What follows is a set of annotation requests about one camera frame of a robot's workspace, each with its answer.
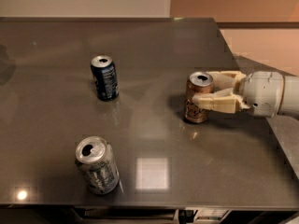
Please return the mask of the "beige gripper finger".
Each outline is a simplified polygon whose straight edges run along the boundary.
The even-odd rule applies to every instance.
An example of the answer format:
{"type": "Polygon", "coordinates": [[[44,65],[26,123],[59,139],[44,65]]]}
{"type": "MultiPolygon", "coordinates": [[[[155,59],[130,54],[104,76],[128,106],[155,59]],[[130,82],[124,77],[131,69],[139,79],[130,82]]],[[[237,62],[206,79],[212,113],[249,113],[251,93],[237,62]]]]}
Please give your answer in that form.
{"type": "Polygon", "coordinates": [[[244,98],[234,93],[234,89],[224,89],[214,93],[196,93],[192,97],[192,102],[201,109],[211,110],[221,113],[236,113],[250,109],[244,98]]]}
{"type": "Polygon", "coordinates": [[[210,71],[213,78],[214,87],[218,90],[230,89],[238,90],[241,81],[246,77],[240,71],[210,71]]]}

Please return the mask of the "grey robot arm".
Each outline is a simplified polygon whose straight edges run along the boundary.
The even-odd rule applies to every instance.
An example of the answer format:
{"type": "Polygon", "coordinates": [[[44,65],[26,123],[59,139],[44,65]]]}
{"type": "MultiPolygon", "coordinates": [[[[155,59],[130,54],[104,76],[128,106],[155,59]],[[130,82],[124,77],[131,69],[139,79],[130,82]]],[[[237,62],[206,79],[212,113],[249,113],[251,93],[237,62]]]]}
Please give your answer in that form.
{"type": "Polygon", "coordinates": [[[299,115],[299,77],[279,72],[213,71],[215,91],[195,94],[192,102],[199,108],[234,114],[247,110],[252,116],[272,118],[299,115]]]}

